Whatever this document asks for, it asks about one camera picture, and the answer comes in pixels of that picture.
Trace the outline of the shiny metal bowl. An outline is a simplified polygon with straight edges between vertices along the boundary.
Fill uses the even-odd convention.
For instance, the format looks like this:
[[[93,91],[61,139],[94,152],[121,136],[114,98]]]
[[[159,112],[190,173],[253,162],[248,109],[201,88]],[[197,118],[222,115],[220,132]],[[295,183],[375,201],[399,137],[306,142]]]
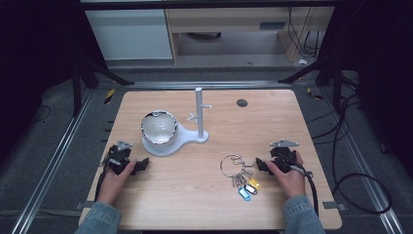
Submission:
[[[177,121],[165,110],[148,113],[141,121],[143,138],[154,145],[170,144],[177,132]]]

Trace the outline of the person's left hand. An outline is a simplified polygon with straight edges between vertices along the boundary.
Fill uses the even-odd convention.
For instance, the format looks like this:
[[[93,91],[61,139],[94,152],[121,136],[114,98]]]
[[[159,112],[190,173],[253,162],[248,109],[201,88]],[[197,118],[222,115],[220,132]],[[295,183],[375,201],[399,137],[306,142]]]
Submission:
[[[97,201],[113,205],[121,193],[128,177],[131,175],[135,166],[135,161],[131,161],[127,164],[124,170],[116,175],[111,169],[109,169],[100,185]]]

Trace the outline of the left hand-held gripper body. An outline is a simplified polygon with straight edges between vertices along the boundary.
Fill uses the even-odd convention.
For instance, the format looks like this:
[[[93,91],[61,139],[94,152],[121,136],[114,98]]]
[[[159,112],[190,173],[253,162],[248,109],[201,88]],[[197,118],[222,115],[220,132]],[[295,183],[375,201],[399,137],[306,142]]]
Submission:
[[[106,173],[111,169],[117,176],[121,174],[131,161],[129,159],[131,148],[132,144],[123,140],[118,140],[112,145],[102,161],[103,172]]]

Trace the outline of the white cabinet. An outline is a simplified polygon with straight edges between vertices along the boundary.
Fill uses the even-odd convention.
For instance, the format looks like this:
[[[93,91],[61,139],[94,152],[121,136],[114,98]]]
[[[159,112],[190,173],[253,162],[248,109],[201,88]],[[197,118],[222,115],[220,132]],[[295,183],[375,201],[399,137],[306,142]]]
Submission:
[[[86,11],[105,60],[171,59],[163,10]]]

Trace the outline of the white stand with pegs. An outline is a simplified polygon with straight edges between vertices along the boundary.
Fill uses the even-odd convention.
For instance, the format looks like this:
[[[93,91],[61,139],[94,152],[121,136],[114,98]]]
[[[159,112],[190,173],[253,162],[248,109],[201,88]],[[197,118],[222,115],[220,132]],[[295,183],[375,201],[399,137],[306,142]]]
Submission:
[[[205,143],[209,138],[209,133],[204,127],[204,109],[210,108],[210,105],[203,102],[203,89],[195,89],[196,114],[190,114],[189,120],[197,124],[197,130],[186,129],[175,117],[177,121],[177,132],[173,141],[167,145],[154,145],[147,142],[142,136],[142,145],[144,149],[154,156],[166,157],[176,153],[182,146],[188,143]]]

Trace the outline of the light wooden desk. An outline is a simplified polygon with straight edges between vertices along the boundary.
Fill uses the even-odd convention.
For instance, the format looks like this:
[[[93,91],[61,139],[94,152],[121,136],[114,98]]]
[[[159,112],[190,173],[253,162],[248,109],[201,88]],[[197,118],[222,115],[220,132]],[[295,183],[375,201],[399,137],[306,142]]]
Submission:
[[[298,59],[310,31],[325,31],[333,7],[165,10],[169,34],[227,31],[277,31],[286,57]]]

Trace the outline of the black metal stand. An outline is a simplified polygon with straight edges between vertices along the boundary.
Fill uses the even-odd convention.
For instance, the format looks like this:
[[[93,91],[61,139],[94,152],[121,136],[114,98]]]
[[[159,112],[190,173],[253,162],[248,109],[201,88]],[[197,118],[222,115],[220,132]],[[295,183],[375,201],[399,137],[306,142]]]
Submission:
[[[132,81],[128,81],[119,77],[115,73],[111,72],[108,68],[104,68],[102,65],[88,58],[77,58],[71,68],[74,99],[73,116],[77,116],[80,113],[82,107],[81,81],[84,81],[88,89],[94,89],[98,85],[97,78],[94,76],[95,71],[122,86],[133,85]]]
[[[342,86],[342,60],[332,55],[322,56],[312,64],[304,67],[293,75],[280,80],[280,83],[290,84],[303,77],[304,75],[318,70],[319,75],[316,83],[319,86],[325,86],[330,80],[333,80],[333,106],[340,115],[344,113],[341,103],[341,86]]]

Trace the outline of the aluminium floor rail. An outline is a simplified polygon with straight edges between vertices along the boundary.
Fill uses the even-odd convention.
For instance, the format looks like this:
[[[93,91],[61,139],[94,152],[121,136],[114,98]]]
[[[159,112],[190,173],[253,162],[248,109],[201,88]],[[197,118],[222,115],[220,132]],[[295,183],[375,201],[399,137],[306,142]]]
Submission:
[[[134,82],[128,88],[143,91],[160,90],[245,90],[245,89],[289,89],[291,85],[279,81],[203,81],[203,82]]]
[[[94,95],[94,90],[86,89],[85,96],[81,100],[79,112],[71,118],[68,127],[66,128],[63,137],[61,138],[57,148],[52,156],[50,163],[43,172],[37,186],[35,187],[31,197],[24,206],[24,209],[19,214],[11,234],[26,234],[32,221],[39,212],[40,206],[44,201],[46,194],[56,176],[56,173],[61,165],[62,160],[89,108],[91,98]]]
[[[331,151],[331,171],[333,180],[333,187],[331,189],[332,194],[340,195],[346,202],[359,211],[369,215],[378,216],[381,219],[387,234],[407,234],[394,212],[394,199],[390,193],[390,190],[373,174],[371,168],[367,165],[365,159],[363,158],[360,149],[356,144],[356,140],[350,133],[350,127],[346,121],[346,111],[352,104],[354,104],[356,94],[350,94],[348,97],[341,96],[341,103],[344,108],[344,113],[340,115],[333,106],[333,91],[330,92],[325,89],[322,89],[321,91],[325,97],[328,98],[328,106],[333,113],[334,119],[336,120],[336,126],[331,130],[334,134]],[[338,175],[336,170],[338,161],[337,147],[340,142],[343,142],[347,147],[347,150],[349,151],[348,156],[355,164],[356,168],[354,172],[345,173],[343,175]],[[365,192],[373,206],[371,210],[367,209],[361,203],[352,201],[349,194],[345,193],[342,185],[345,182],[349,182],[351,179],[360,180],[362,187],[365,189]]]

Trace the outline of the person's right hand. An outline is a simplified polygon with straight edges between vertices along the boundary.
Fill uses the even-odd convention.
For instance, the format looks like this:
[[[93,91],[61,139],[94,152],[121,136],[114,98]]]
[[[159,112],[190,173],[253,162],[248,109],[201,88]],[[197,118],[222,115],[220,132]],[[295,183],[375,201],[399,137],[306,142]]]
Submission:
[[[266,161],[268,169],[274,174],[286,198],[292,198],[306,194],[305,178],[296,171],[283,173],[274,163]]]

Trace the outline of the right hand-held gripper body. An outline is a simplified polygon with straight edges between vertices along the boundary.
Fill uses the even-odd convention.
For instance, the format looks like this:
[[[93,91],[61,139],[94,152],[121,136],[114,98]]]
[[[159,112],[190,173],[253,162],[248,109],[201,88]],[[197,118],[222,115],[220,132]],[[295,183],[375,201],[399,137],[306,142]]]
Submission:
[[[291,170],[296,171],[297,161],[296,152],[291,151],[290,148],[297,146],[297,142],[293,142],[286,139],[281,139],[279,141],[271,143],[273,149],[270,151],[273,163],[284,173],[288,173]]]

